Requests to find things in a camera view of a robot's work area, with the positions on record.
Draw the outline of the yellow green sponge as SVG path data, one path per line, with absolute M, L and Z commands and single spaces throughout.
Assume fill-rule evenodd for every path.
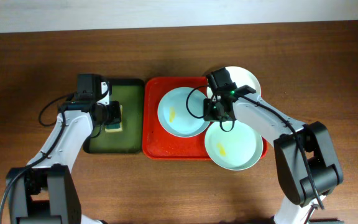
M 116 133 L 123 130 L 122 124 L 122 105 L 112 106 L 111 109 L 111 120 L 105 124 L 104 128 L 107 133 Z

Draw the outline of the light blue plate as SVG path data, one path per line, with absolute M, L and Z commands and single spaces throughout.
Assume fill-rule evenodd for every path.
M 179 138 L 190 138 L 201 134 L 210 122 L 195 116 L 203 115 L 203 100 L 206 95 L 195 90 L 189 97 L 190 87 L 179 87 L 166 93 L 158 104 L 157 117 L 166 132 Z

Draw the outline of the light green plate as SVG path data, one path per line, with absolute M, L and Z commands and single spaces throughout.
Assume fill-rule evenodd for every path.
M 235 171 L 254 166 L 264 152 L 261 135 L 238 121 L 211 124 L 204 137 L 204 146 L 215 164 Z

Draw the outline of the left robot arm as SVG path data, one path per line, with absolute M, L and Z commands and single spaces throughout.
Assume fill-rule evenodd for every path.
M 120 120 L 118 101 L 64 103 L 41 150 L 7 173 L 1 205 L 8 205 L 11 223 L 96 223 L 81 211 L 71 170 L 94 127 Z

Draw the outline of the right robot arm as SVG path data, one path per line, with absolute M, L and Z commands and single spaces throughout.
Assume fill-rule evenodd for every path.
M 293 119 L 251 91 L 220 91 L 203 102 L 203 118 L 248 125 L 274 148 L 277 176 L 285 195 L 268 223 L 309 223 L 322 201 L 343 183 L 344 174 L 327 127 Z

